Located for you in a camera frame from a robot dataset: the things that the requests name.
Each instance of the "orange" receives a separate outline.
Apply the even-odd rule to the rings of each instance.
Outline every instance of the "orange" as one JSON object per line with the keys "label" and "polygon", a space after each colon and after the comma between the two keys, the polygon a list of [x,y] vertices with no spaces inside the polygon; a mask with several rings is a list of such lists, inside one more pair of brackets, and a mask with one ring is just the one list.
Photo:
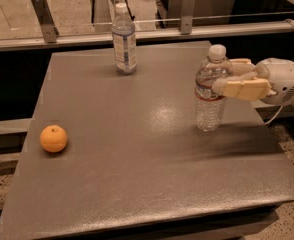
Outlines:
{"label": "orange", "polygon": [[59,125],[49,125],[40,134],[40,144],[51,153],[62,151],[67,145],[67,133]]}

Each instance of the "plastic bottle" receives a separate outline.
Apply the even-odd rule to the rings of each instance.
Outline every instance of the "plastic bottle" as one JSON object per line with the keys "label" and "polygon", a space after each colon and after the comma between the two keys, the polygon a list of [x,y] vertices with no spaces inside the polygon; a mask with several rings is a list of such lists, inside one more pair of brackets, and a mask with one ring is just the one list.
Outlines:
{"label": "plastic bottle", "polygon": [[231,67],[231,62],[226,58],[225,46],[213,45],[197,71],[196,124],[203,131],[214,131],[221,124],[227,98],[216,94],[212,84],[217,78],[229,76]]}
{"label": "plastic bottle", "polygon": [[137,69],[135,24],[128,15],[125,3],[118,3],[112,24],[116,65],[119,72],[132,74]]}

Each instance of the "bottle cap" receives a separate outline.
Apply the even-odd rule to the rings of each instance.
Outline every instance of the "bottle cap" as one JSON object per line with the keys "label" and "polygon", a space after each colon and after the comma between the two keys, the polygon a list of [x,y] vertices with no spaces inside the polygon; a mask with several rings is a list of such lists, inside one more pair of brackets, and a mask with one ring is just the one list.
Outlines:
{"label": "bottle cap", "polygon": [[125,14],[127,13],[127,5],[125,3],[116,4],[116,14]]}
{"label": "bottle cap", "polygon": [[221,44],[215,44],[209,48],[208,56],[212,60],[222,60],[226,56],[226,47]]}

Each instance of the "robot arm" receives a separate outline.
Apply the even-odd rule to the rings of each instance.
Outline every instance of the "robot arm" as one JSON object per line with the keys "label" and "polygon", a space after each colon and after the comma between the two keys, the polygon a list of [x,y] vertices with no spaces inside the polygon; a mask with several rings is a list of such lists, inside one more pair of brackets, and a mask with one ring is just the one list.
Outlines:
{"label": "robot arm", "polygon": [[233,76],[218,79],[213,90],[227,97],[261,100],[272,105],[294,107],[294,62],[270,58],[256,66],[250,60],[232,60]]}

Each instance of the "table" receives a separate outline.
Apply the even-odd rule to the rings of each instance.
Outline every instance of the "table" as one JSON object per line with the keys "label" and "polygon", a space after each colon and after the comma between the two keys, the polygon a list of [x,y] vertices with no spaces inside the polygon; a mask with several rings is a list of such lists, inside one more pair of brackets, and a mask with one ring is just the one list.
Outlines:
{"label": "table", "polygon": [[[130,76],[112,49],[53,54],[0,239],[222,239],[277,219],[274,208],[294,201],[294,167],[251,104],[228,99],[217,131],[195,126],[209,46],[139,46]],[[58,155],[39,144],[51,124],[69,137]]]}

